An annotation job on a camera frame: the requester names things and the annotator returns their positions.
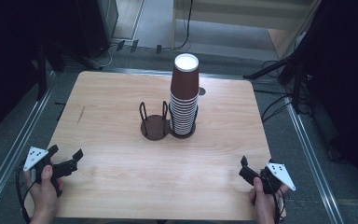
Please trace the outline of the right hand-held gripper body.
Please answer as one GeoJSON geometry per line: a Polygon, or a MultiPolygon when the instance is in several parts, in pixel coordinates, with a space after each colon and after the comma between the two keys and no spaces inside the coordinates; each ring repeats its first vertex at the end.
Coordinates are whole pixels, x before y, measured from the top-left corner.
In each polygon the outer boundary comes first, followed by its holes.
{"type": "Polygon", "coordinates": [[[296,186],[284,164],[267,163],[266,167],[259,173],[248,166],[241,168],[239,175],[250,185],[254,184],[255,177],[259,177],[262,180],[263,189],[266,194],[276,193],[281,185],[286,185],[292,191],[296,190],[296,186]]]}

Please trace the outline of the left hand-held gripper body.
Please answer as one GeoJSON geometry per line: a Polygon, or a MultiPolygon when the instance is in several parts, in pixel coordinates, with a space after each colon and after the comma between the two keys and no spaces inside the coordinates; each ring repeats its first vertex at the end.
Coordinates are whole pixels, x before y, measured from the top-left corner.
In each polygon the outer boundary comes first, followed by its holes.
{"type": "Polygon", "coordinates": [[[71,175],[72,172],[77,170],[77,163],[78,161],[75,161],[72,156],[72,158],[68,161],[53,164],[51,162],[51,157],[48,154],[48,149],[31,147],[23,165],[23,170],[31,172],[31,181],[33,183],[40,183],[43,169],[46,165],[50,165],[53,171],[50,181],[56,189],[57,196],[60,197],[62,195],[62,191],[60,190],[57,179],[63,176],[71,175]]]}

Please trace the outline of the black wire cup holder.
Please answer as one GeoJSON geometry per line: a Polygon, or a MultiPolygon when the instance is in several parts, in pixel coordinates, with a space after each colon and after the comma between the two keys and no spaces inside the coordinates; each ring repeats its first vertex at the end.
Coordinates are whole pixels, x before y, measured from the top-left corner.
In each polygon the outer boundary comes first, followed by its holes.
{"type": "Polygon", "coordinates": [[[167,119],[167,115],[171,113],[171,110],[166,101],[163,102],[161,115],[148,116],[144,102],[141,102],[139,105],[139,113],[142,121],[141,133],[145,138],[152,141],[163,139],[167,134],[178,139],[187,139],[196,130],[196,118],[193,118],[189,133],[179,134],[176,132],[173,128],[173,116],[171,116],[170,119],[167,119]]]}

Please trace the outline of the brown paper cup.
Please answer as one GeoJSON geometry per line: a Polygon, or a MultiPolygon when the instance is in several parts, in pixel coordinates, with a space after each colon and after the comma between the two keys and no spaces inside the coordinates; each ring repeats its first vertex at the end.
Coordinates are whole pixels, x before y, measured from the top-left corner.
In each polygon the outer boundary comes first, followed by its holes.
{"type": "Polygon", "coordinates": [[[178,99],[190,100],[199,93],[199,60],[189,53],[174,59],[171,93],[178,99]]]}

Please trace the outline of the person's right hand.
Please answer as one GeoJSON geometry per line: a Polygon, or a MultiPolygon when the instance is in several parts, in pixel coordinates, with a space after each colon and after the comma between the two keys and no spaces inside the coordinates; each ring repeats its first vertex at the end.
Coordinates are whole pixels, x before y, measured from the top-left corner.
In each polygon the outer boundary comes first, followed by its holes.
{"type": "Polygon", "coordinates": [[[253,215],[258,224],[275,224],[277,212],[274,199],[282,197],[287,190],[289,188],[286,185],[281,185],[280,190],[273,197],[264,192],[262,180],[259,177],[254,178],[254,187],[249,192],[249,200],[254,205],[253,215]]]}

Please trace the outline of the person's left hand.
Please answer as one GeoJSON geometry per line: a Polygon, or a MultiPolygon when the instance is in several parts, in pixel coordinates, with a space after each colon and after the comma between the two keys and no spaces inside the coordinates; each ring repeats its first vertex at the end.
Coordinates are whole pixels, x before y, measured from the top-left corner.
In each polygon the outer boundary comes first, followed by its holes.
{"type": "Polygon", "coordinates": [[[26,171],[23,174],[27,186],[30,187],[31,197],[34,202],[34,212],[32,217],[55,217],[59,210],[60,201],[56,189],[50,181],[53,175],[52,167],[46,165],[41,174],[41,183],[34,184],[33,186],[30,172],[26,171]]]}

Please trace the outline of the black metal stand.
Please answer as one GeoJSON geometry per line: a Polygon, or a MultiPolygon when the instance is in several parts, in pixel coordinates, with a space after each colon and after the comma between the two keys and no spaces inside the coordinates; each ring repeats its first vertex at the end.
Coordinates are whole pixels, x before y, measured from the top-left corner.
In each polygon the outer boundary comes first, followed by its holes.
{"type": "Polygon", "coordinates": [[[39,101],[47,92],[47,66],[50,64],[54,71],[62,72],[64,70],[64,61],[62,59],[59,45],[50,39],[42,39],[37,49],[37,74],[38,74],[38,95],[39,101]]]}
{"type": "Polygon", "coordinates": [[[302,63],[301,55],[294,51],[292,54],[287,56],[284,59],[277,61],[276,63],[267,66],[266,68],[261,69],[260,71],[251,74],[244,75],[244,79],[257,79],[260,78],[272,71],[278,70],[282,67],[282,71],[278,76],[278,81],[281,85],[288,85],[289,82],[293,79],[293,92],[292,92],[292,103],[293,108],[297,114],[300,113],[300,88],[301,80],[304,75],[304,65],[302,63]]]}

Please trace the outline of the dark curtain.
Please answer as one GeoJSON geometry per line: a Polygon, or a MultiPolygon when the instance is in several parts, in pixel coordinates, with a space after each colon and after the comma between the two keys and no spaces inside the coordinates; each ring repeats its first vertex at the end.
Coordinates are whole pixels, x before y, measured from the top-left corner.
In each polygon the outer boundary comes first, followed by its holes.
{"type": "Polygon", "coordinates": [[[69,0],[0,0],[0,123],[34,85],[42,62],[64,68],[52,41],[54,22],[69,0]]]}
{"type": "Polygon", "coordinates": [[[358,0],[322,0],[308,35],[310,89],[336,131],[327,142],[358,168],[358,0]]]}

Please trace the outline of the black cabinet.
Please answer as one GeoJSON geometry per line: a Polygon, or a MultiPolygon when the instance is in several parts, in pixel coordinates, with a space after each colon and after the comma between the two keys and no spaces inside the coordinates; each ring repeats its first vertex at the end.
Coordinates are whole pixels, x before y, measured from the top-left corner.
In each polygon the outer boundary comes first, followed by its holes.
{"type": "Polygon", "coordinates": [[[76,0],[79,10],[83,46],[93,59],[108,50],[118,20],[117,0],[76,0]]]}

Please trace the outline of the light wooden panel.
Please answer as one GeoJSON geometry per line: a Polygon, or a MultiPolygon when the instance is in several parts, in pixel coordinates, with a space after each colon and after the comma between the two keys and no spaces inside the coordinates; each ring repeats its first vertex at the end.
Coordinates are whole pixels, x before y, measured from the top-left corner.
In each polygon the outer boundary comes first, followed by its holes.
{"type": "Polygon", "coordinates": [[[194,21],[267,28],[280,59],[289,54],[300,34],[309,28],[322,0],[173,0],[172,44],[176,21],[189,10],[194,21]]]}

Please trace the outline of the aluminium floor rail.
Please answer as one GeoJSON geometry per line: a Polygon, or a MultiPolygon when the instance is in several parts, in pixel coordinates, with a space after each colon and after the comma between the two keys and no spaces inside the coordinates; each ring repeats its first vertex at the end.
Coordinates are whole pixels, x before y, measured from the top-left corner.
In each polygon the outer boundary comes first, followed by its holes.
{"type": "Polygon", "coordinates": [[[48,74],[47,91],[40,100],[37,100],[38,88],[31,88],[0,125],[0,196],[29,150],[27,142],[48,103],[57,75],[53,71],[48,74]]]}
{"type": "Polygon", "coordinates": [[[296,113],[296,111],[291,105],[288,106],[288,113],[296,130],[300,145],[304,151],[307,163],[310,168],[310,172],[313,176],[314,182],[320,194],[324,209],[326,211],[326,214],[328,215],[330,223],[345,224],[344,219],[338,208],[334,193],[331,190],[327,182],[327,178],[325,177],[322,167],[316,157],[312,143],[303,125],[301,117],[296,113]]]}

